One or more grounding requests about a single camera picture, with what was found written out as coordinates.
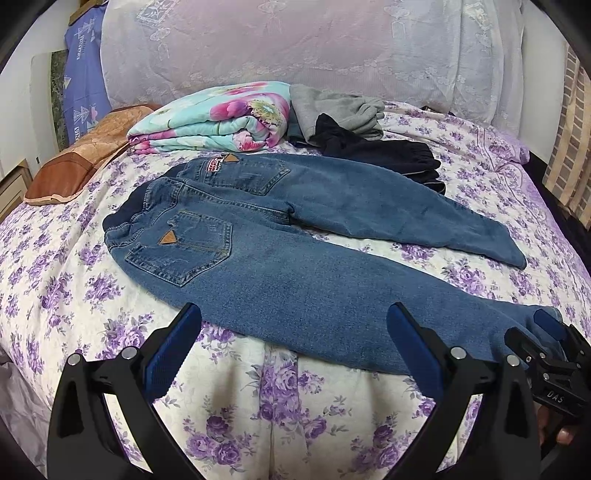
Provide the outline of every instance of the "black garment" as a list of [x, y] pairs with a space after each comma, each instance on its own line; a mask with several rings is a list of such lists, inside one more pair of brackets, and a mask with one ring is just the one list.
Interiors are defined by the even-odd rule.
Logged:
[[445, 194], [445, 184], [438, 180], [441, 166], [427, 145], [409, 140], [366, 140], [340, 127], [325, 113], [316, 120], [316, 134], [310, 142], [326, 157], [346, 158], [387, 168]]

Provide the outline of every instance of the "wall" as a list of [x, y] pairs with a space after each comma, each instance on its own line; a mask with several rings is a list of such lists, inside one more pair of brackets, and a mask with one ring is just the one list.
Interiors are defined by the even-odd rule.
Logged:
[[519, 139], [548, 163], [562, 108], [566, 40], [530, 0], [524, 1], [522, 12], [524, 91]]
[[31, 59], [66, 47], [64, 34], [79, 0], [57, 0], [40, 16], [21, 40], [0, 73], [0, 174], [6, 175], [23, 158], [31, 172], [39, 169], [40, 155], [31, 118]]

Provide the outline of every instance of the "finger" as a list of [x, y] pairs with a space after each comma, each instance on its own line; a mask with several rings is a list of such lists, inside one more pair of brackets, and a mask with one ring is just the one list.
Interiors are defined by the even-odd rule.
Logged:
[[574, 435], [577, 433], [576, 430], [576, 427], [565, 427], [560, 429], [556, 436], [556, 442], [560, 445], [570, 445], [570, 442], [573, 441]]
[[541, 406], [538, 409], [537, 413], [538, 417], [538, 428], [544, 429], [548, 426], [548, 421], [550, 420], [550, 409], [548, 407]]

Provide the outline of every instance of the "brown pillow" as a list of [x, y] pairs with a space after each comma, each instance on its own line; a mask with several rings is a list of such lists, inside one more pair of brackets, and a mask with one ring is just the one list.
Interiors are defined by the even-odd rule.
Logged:
[[129, 129], [157, 109], [155, 105], [136, 105], [106, 115], [84, 137], [41, 167], [24, 202], [47, 205], [78, 197], [98, 172], [127, 150]]

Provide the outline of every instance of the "white lace pillowcase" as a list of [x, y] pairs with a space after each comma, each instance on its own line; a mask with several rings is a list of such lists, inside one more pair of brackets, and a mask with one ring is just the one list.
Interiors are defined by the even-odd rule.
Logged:
[[113, 108], [281, 80], [516, 129], [522, 80], [504, 82], [503, 71], [504, 51], [520, 51], [519, 2], [506, 3], [111, 0], [103, 75]]

